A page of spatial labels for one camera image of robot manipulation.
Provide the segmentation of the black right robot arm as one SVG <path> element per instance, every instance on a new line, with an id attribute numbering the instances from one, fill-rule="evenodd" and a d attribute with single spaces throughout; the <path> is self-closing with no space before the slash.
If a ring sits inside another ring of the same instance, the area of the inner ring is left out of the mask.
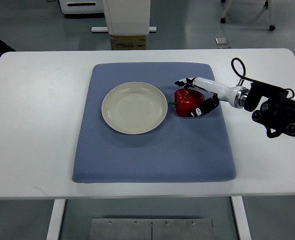
<path id="1" fill-rule="evenodd" d="M 252 113 L 252 120 L 266 129 L 268 138 L 282 134 L 295 137 L 295 100 L 294 91 L 257 80 L 244 101 L 244 109 Z"/>

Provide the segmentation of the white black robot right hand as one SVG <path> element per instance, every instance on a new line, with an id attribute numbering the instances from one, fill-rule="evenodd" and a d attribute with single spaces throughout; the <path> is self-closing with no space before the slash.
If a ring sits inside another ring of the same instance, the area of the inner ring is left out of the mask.
<path id="1" fill-rule="evenodd" d="M 219 106 L 220 101 L 228 102 L 232 107 L 241 109 L 249 90 L 241 85 L 228 87 L 203 77 L 187 77 L 174 83 L 180 89 L 192 89 L 201 92 L 205 101 L 189 117 L 202 117 Z"/>

